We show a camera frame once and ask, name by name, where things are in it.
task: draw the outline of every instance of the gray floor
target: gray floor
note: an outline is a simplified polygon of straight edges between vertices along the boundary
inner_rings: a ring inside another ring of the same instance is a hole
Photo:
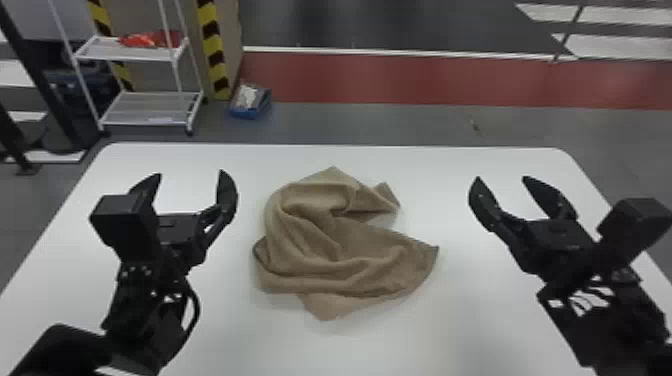
[[[47,165],[37,176],[15,177],[15,166],[0,165],[0,286],[4,288],[97,151],[110,142],[552,146],[572,155],[609,202],[653,196],[672,208],[670,120],[672,112],[663,111],[274,104],[262,119],[251,122],[232,119],[223,103],[212,103],[199,114],[193,139],[177,129],[113,128],[113,136],[79,166]],[[651,250],[668,278],[671,245],[668,235]]]

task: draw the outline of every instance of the beige towel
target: beige towel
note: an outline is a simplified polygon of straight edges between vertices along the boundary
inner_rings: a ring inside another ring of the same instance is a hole
[[[335,167],[286,185],[268,200],[266,237],[254,246],[262,289],[298,294],[321,320],[410,293],[438,247],[365,223],[398,209],[387,184],[369,188]]]

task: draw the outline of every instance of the wall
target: wall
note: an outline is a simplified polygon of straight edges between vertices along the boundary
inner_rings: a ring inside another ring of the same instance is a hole
[[[2,0],[26,39],[61,39],[46,0]],[[93,33],[85,0],[54,0],[71,39],[87,39]]]

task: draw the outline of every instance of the white table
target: white table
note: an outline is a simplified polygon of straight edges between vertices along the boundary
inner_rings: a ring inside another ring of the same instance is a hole
[[[251,247],[263,234],[271,192],[331,165],[366,184],[387,181],[402,203],[392,227],[441,250],[409,297],[319,322],[296,297],[255,287]],[[114,144],[98,155],[0,297],[0,374],[53,323],[100,332],[118,267],[88,223],[101,195],[161,172],[157,211],[194,211],[212,203],[220,168],[236,180],[239,211],[190,275],[203,316],[162,375],[593,374],[579,367],[536,302],[541,282],[518,269],[467,206],[469,185],[480,175],[505,209],[541,217],[520,181],[528,174],[561,189],[592,231],[609,206],[564,152],[153,143]],[[649,256],[635,269],[672,314],[672,286]]]

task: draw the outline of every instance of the robotic arm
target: robotic arm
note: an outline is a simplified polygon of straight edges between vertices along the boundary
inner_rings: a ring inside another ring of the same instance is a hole
[[[667,232],[672,212],[651,198],[621,200],[598,226],[602,238],[595,242],[560,191],[529,176],[523,184],[548,218],[507,213],[480,178],[469,191],[469,206],[518,266],[545,282],[537,299],[579,363],[598,373],[627,367],[635,374],[671,375],[665,315],[630,263]]]
[[[157,215],[152,203],[161,175],[125,195],[104,196],[90,221],[121,261],[103,336],[65,325],[48,329],[10,376],[101,375],[101,367],[155,376],[181,350],[200,316],[187,281],[194,266],[233,220],[238,192],[220,171],[216,203],[198,213]],[[182,321],[188,302],[193,315]]]

